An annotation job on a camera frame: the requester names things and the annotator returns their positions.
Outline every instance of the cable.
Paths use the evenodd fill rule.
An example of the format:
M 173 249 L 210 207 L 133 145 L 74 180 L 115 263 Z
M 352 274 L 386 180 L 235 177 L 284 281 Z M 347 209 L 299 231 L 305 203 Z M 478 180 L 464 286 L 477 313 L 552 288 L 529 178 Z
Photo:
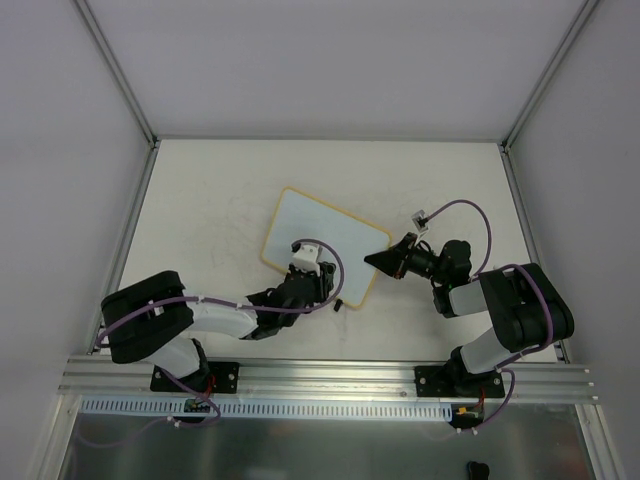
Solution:
M 96 346 L 100 347 L 100 348 L 109 348 L 108 344 L 103 344 L 102 341 L 108 337 L 111 333 L 113 333 L 114 330 L 120 328 L 122 325 L 124 325 L 127 322 L 130 322 L 131 320 L 133 320 L 134 318 L 142 315 L 143 313 L 147 313 L 155 308 L 158 307 L 164 307 L 165 305 L 171 305 L 172 303 L 187 303 L 187 302 L 204 302 L 204 303 L 213 303 L 216 305 L 221 305 L 223 307 L 229 307 L 229 308 L 233 308 L 233 309 L 238 309 L 238 310 L 253 310 L 256 312 L 272 312 L 272 313 L 297 313 L 297 314 L 302 314 L 302 313 L 311 313 L 314 312 L 316 310 L 320 310 L 321 308 L 326 307 L 327 305 L 329 305 L 331 302 L 333 302 L 338 295 L 340 294 L 340 291 L 342 290 L 342 287 L 344 286 L 344 275 L 345 275 L 345 271 L 344 271 L 344 264 L 342 263 L 342 259 L 340 258 L 340 256 L 338 255 L 338 252 L 336 252 L 333 247 L 331 247 L 330 245 L 326 244 L 325 242 L 321 241 L 321 240 L 316 240 L 313 238 L 302 238 L 300 240 L 297 240 L 294 242 L 294 245 L 298 244 L 298 243 L 316 243 L 318 245 L 320 245 L 321 247 L 326 248 L 327 250 L 329 250 L 329 252 L 331 253 L 331 255 L 333 255 L 333 257 L 336 260 L 336 263 L 338 264 L 338 268 L 340 269 L 340 280 L 338 282 L 338 286 L 336 287 L 336 289 L 334 290 L 333 294 L 331 294 L 329 296 L 329 298 L 327 298 L 324 302 L 315 305 L 313 307 L 309 307 L 309 308 L 277 308 L 277 307 L 261 307 L 261 306 L 257 306 L 257 305 L 240 305 L 238 306 L 237 303 L 234 302 L 230 302 L 228 300 L 222 300 L 219 298 L 215 298 L 215 297 L 196 297 L 196 296 L 184 296 L 184 297 L 172 297 L 172 298 L 167 298 L 164 300 L 159 300 L 157 302 L 154 303 L 150 303 L 148 305 L 145 305 L 144 307 L 141 307 L 131 313 L 129 313 L 128 315 L 125 315 L 124 317 L 122 317 L 119 320 L 116 320 L 115 322 L 113 322 L 109 327 L 107 327 L 105 330 L 103 330 L 100 335 L 98 335 L 98 337 L 96 338 Z
M 180 380 L 178 380 L 176 377 L 174 377 L 171 373 L 167 372 L 166 370 L 162 368 L 160 370 L 162 371 L 162 373 L 166 375 L 166 377 L 169 380 L 171 380 L 180 389 L 184 390 L 187 393 L 190 393 L 191 395 L 196 397 L 198 400 L 200 400 L 202 403 L 206 403 L 207 405 L 209 405 L 211 407 L 211 410 L 216 413 L 215 417 L 207 418 L 206 420 L 203 420 L 202 422 L 199 422 L 199 423 L 183 422 L 181 420 L 176 420 L 173 416 L 159 417 L 154 420 L 151 420 L 146 425 L 144 425 L 140 430 L 134 432 L 132 435 L 129 435 L 128 437 L 125 437 L 122 440 L 109 442 L 109 443 L 96 443 L 96 442 L 92 442 L 91 440 L 87 440 L 85 437 L 83 437 L 82 434 L 80 433 L 80 420 L 78 419 L 78 422 L 76 423 L 75 438 L 77 438 L 80 443 L 82 443 L 87 447 L 98 448 L 98 449 L 115 448 L 115 447 L 121 447 L 123 445 L 126 445 L 127 443 L 137 439 L 140 435 L 142 435 L 144 432 L 149 430 L 151 427 L 158 425 L 160 423 L 165 423 L 165 422 L 173 423 L 173 426 L 175 428 L 200 428 L 200 427 L 207 427 L 209 425 L 212 425 L 218 422 L 220 418 L 222 418 L 222 412 L 220 411 L 220 407 L 218 407 L 218 405 L 216 405 L 213 402 L 213 400 L 211 400 L 209 397 L 205 396 L 204 394 L 200 392 L 196 392 L 195 390 L 189 388 L 188 386 L 186 386 L 184 383 L 182 383 Z
M 482 208 L 480 208 L 480 206 L 477 203 L 472 202 L 471 200 L 465 200 L 463 198 L 460 198 L 458 200 L 452 200 L 449 203 L 444 204 L 442 207 L 440 207 L 438 210 L 433 212 L 431 215 L 427 215 L 427 221 L 431 221 L 432 219 L 440 215 L 443 211 L 445 211 L 447 208 L 449 208 L 452 205 L 456 205 L 458 203 L 471 205 L 473 208 L 475 208 L 482 216 L 482 219 L 484 220 L 484 224 L 487 227 L 487 253 L 484 256 L 484 260 L 480 265 L 480 268 L 478 269 L 478 271 L 476 271 L 476 273 L 472 275 L 472 277 L 475 277 L 476 275 L 481 273 L 484 270 L 484 267 L 487 266 L 487 263 L 489 263 L 489 255 L 491 255 L 491 244 L 493 243 L 493 237 L 491 235 L 491 225 L 489 224 L 489 218 L 487 217 L 487 214 L 484 213 L 484 210 L 482 210 Z
M 504 408 L 509 403 L 509 400 L 511 400 L 511 397 L 513 396 L 513 390 L 516 387 L 516 373 L 510 368 L 503 368 L 502 371 L 511 375 L 511 384 L 509 385 L 509 391 L 507 392 L 507 396 L 504 397 L 504 401 L 500 404 L 500 406 L 497 408 L 495 412 L 493 412 L 491 415 L 485 418 L 480 425 L 475 427 L 476 430 L 478 430 L 480 427 L 484 427 L 485 425 L 488 425 L 489 423 L 493 422 L 495 418 L 498 416 L 498 414 L 500 414 L 500 412 L 504 410 Z

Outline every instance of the white wall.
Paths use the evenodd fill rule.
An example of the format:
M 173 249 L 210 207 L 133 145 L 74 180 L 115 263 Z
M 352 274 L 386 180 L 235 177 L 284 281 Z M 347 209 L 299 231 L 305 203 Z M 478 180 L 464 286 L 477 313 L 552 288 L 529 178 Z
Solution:
M 583 0 L 91 0 L 159 134 L 499 140 Z
M 573 309 L 629 478 L 640 469 L 640 3 L 602 2 L 517 141 L 543 260 Z
M 0 476 L 25 478 L 146 145 L 68 0 L 0 7 Z

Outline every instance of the white arm segment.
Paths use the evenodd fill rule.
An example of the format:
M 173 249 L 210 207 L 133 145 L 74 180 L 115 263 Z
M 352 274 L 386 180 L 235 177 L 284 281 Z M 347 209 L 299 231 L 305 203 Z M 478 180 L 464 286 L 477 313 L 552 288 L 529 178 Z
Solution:
M 239 303 L 246 305 L 250 302 L 243 298 Z M 222 333 L 234 338 L 244 338 L 258 327 L 258 316 L 253 310 L 235 310 L 212 303 L 187 305 L 193 310 L 193 325 L 187 329 L 190 332 Z
M 240 303 L 250 302 L 243 298 Z M 234 338 L 244 338 L 258 327 L 258 317 L 251 310 L 235 310 L 206 303 L 187 305 L 193 310 L 193 325 L 185 331 L 222 333 Z M 191 375 L 200 367 L 195 345 L 184 337 L 175 337 L 146 360 L 171 372 L 176 378 Z

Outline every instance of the black mounting bracket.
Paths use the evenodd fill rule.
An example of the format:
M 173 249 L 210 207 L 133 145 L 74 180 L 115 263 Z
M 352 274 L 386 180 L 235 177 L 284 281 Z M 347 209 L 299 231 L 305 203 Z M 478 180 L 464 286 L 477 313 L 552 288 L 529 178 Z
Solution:
M 474 375 L 464 383 L 453 384 L 441 366 L 417 366 L 413 369 L 418 397 L 504 398 L 502 376 L 498 372 Z
M 208 362 L 208 364 L 211 375 L 215 377 L 211 393 L 235 394 L 238 389 L 240 364 L 237 362 Z M 182 392 L 158 367 L 153 369 L 149 388 L 152 392 Z

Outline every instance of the purple cable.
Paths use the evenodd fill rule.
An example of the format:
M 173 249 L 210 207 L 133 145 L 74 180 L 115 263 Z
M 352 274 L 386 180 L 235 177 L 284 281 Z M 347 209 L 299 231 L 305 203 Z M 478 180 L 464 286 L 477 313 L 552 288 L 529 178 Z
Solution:
M 91 447 L 91 448 L 114 448 L 114 447 L 121 447 L 122 445 L 126 445 L 127 443 L 135 440 L 136 438 L 138 438 L 140 435 L 142 435 L 144 432 L 146 432 L 147 430 L 149 430 L 151 427 L 153 427 L 154 425 L 157 425 L 159 423 L 167 423 L 167 417 L 160 417 L 160 418 L 156 418 L 154 420 L 151 420 L 149 423 L 147 423 L 144 427 L 142 427 L 140 430 L 138 430 L 137 432 L 133 433 L 132 435 L 129 435 L 128 437 L 124 438 L 123 440 L 118 440 L 117 442 L 109 442 L 109 443 L 95 443 L 92 442 L 91 440 L 87 440 L 86 438 L 84 438 L 82 436 L 82 434 L 80 433 L 80 417 L 78 417 L 78 421 L 76 423 L 76 433 L 75 433 L 75 438 L 82 443 L 83 445 L 87 446 L 87 447 Z
M 491 225 L 489 225 L 489 218 L 487 217 L 487 214 L 484 213 L 484 210 L 480 208 L 480 205 L 478 205 L 475 202 L 472 202 L 471 200 L 465 200 L 464 198 L 460 198 L 458 200 L 452 200 L 449 203 L 445 203 L 442 207 L 440 207 L 438 210 L 433 212 L 431 215 L 428 215 L 427 220 L 431 221 L 432 219 L 440 215 L 443 211 L 445 211 L 447 208 L 449 208 L 452 205 L 456 205 L 457 203 L 464 203 L 466 205 L 471 205 L 473 208 L 475 208 L 482 216 L 482 219 L 484 220 L 484 224 L 487 227 L 487 253 L 484 256 L 484 261 L 482 262 L 482 265 L 480 265 L 480 268 L 478 269 L 478 271 L 472 275 L 472 277 L 475 277 L 480 272 L 482 272 L 484 270 L 484 267 L 487 266 L 487 263 L 489 263 L 489 255 L 491 255 L 491 244 L 493 243 L 493 236 L 491 235 Z
M 529 275 L 529 272 L 527 272 L 520 265 L 509 264 L 509 265 L 505 265 L 500 270 L 509 270 L 511 268 L 513 268 L 514 270 L 517 270 L 524 277 L 524 279 L 529 284 L 529 287 L 531 287 L 531 290 L 533 290 L 533 293 L 536 295 L 538 302 L 540 302 L 540 306 L 542 307 L 542 311 L 544 313 L 544 318 L 547 321 L 547 338 L 545 339 L 544 343 L 542 343 L 540 346 L 529 348 L 528 350 L 525 350 L 523 352 L 520 352 L 508 358 L 504 362 L 500 363 L 498 365 L 498 368 L 502 368 L 506 365 L 509 365 L 511 362 L 517 360 L 520 357 L 524 357 L 525 355 L 541 352 L 542 350 L 547 348 L 549 345 L 551 345 L 551 343 L 553 342 L 553 320 L 551 319 L 551 311 L 549 310 L 549 305 L 547 305 L 547 302 L 544 299 L 544 295 L 542 295 L 542 291 L 540 290 L 540 287 L 536 285 L 536 282 L 533 280 L 531 275 Z
M 142 435 L 144 432 L 149 430 L 151 427 L 153 427 L 155 425 L 158 425 L 159 423 L 171 423 L 171 422 L 173 422 L 174 425 L 175 425 L 176 422 L 179 422 L 178 423 L 178 425 L 179 425 L 178 428 L 198 428 L 198 427 L 207 427 L 209 425 L 212 425 L 212 424 L 216 423 L 218 420 L 220 420 L 220 418 L 222 417 L 222 412 L 220 411 L 220 407 L 218 407 L 218 405 L 216 405 L 213 402 L 213 400 L 211 400 L 210 398 L 206 397 L 202 393 L 196 392 L 195 390 L 192 390 L 191 388 L 187 387 L 184 383 L 182 383 L 180 380 L 178 380 L 176 377 L 171 375 L 166 370 L 163 370 L 163 369 L 160 369 L 160 370 L 162 371 L 162 373 L 164 373 L 167 376 L 167 378 L 169 380 L 171 380 L 180 389 L 184 390 L 187 393 L 190 393 L 194 397 L 198 398 L 202 402 L 204 402 L 207 405 L 209 405 L 211 407 L 212 411 L 216 412 L 216 416 L 208 418 L 206 420 L 203 420 L 200 423 L 182 422 L 182 421 L 179 421 L 179 420 L 175 420 L 172 416 L 159 417 L 159 418 L 156 418 L 154 420 L 151 420 L 144 427 L 142 427 L 140 430 L 138 430 L 137 432 L 133 433 L 132 435 L 130 435 L 130 436 L 128 436 L 128 437 L 126 437 L 126 438 L 124 438 L 122 440 L 118 440 L 116 442 L 110 442 L 110 443 L 95 443 L 95 442 L 92 442 L 91 440 L 87 440 L 86 438 L 84 438 L 82 436 L 82 434 L 80 433 L 80 420 L 78 419 L 78 423 L 76 424 L 76 432 L 75 432 L 75 437 L 78 439 L 78 441 L 80 443 L 82 443 L 83 445 L 86 445 L 87 447 L 91 447 L 91 448 L 121 447 L 121 446 L 126 445 L 127 443 L 135 440 L 140 435 Z
M 294 242 L 294 245 L 298 243 L 315 243 L 320 245 L 323 248 L 326 248 L 327 250 L 329 250 L 331 255 L 333 255 L 333 257 L 336 260 L 336 263 L 338 264 L 338 268 L 340 269 L 340 281 L 338 282 L 338 286 L 333 292 L 333 294 L 331 294 L 329 298 L 327 298 L 324 302 L 309 308 L 276 308 L 276 307 L 261 307 L 256 305 L 241 305 L 240 307 L 238 307 L 237 303 L 229 302 L 228 300 L 222 300 L 215 297 L 204 297 L 201 301 L 205 303 L 214 303 L 216 305 L 222 305 L 223 307 L 229 307 L 234 309 L 237 308 L 239 310 L 253 310 L 256 312 L 272 312 L 272 313 L 311 313 L 326 307 L 338 297 L 338 295 L 340 294 L 340 291 L 342 290 L 342 287 L 344 286 L 345 272 L 344 272 L 344 264 L 342 263 L 342 259 L 338 255 L 338 252 L 336 252 L 333 249 L 333 247 L 331 247 L 330 245 L 326 244 L 321 240 L 316 240 L 313 238 L 302 238 Z M 102 333 L 100 333 L 100 335 L 98 335 L 98 338 L 96 338 L 96 346 L 99 348 L 108 348 L 109 345 L 102 344 L 102 341 L 105 339 L 105 337 L 108 337 L 111 333 L 113 333 L 114 330 L 116 330 L 117 328 L 120 328 L 125 323 L 130 322 L 134 318 L 142 315 L 143 313 L 147 313 L 153 310 L 154 308 L 163 307 L 165 305 L 170 305 L 172 303 L 197 302 L 197 301 L 200 301 L 200 298 L 196 296 L 172 297 L 172 298 L 167 298 L 165 300 L 160 300 L 158 302 L 145 305 L 144 307 L 141 307 L 129 313 L 128 315 L 125 315 L 121 319 L 116 320 L 111 325 L 109 325 L 109 327 L 107 327 Z
M 491 415 L 489 415 L 489 417 L 485 418 L 484 421 L 476 427 L 476 430 L 478 430 L 480 427 L 483 427 L 493 422 L 495 418 L 498 416 L 498 414 L 502 412 L 502 410 L 504 410 L 504 408 L 509 403 L 509 400 L 511 400 L 511 397 L 513 396 L 513 390 L 516 388 L 516 372 L 514 372 L 510 368 L 503 368 L 502 371 L 511 375 L 511 384 L 509 385 L 509 391 L 507 392 L 507 396 L 504 397 L 504 401 L 500 404 L 498 409 L 495 412 L 493 412 Z

